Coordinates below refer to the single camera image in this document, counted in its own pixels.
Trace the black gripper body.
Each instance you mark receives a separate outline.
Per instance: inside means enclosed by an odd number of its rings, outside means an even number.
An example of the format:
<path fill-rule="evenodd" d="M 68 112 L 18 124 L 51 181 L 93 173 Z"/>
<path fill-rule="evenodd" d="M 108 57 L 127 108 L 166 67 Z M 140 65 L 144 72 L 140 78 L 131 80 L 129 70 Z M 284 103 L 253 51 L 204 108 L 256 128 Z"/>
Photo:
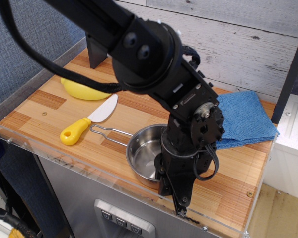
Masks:
<path fill-rule="evenodd" d="M 213 174 L 207 177 L 201 176 L 214 161 L 214 147 L 205 146 L 202 150 L 180 155 L 165 146 L 161 149 L 161 154 L 154 162 L 158 172 L 157 178 L 160 180 L 160 175 L 167 174 L 173 188 L 172 197 L 175 195 L 180 201 L 180 198 L 185 196 L 191 201 L 195 180 L 207 181 L 214 177 Z"/>

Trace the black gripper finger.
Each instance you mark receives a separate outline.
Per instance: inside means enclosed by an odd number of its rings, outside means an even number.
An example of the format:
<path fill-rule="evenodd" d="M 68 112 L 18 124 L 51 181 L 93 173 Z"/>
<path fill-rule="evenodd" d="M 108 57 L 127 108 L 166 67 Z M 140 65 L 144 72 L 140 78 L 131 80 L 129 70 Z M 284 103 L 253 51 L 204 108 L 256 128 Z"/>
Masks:
<path fill-rule="evenodd" d="M 173 196 L 173 204 L 175 208 L 175 212 L 178 216 L 186 216 L 187 214 L 187 207 L 190 205 L 190 200 L 187 197 L 180 198 L 180 201 Z"/>
<path fill-rule="evenodd" d="M 172 196 L 173 188 L 167 174 L 160 175 L 158 193 L 161 196 Z"/>

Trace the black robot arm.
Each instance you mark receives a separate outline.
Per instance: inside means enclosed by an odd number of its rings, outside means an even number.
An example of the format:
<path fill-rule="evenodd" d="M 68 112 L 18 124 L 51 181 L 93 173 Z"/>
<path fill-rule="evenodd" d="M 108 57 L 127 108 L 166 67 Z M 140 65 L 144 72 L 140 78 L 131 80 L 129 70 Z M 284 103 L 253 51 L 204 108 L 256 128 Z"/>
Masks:
<path fill-rule="evenodd" d="M 177 214 L 185 215 L 194 181 L 205 181 L 209 165 L 219 164 L 216 143 L 224 134 L 218 96 L 196 70 L 199 56 L 167 24 L 138 18 L 111 0 L 51 0 L 49 5 L 112 57 L 117 83 L 94 81 L 32 49 L 17 29 L 9 1 L 0 0 L 0 14 L 17 44 L 53 74 L 105 93 L 147 94 L 169 111 L 156 157 L 159 194 L 171 195 Z"/>

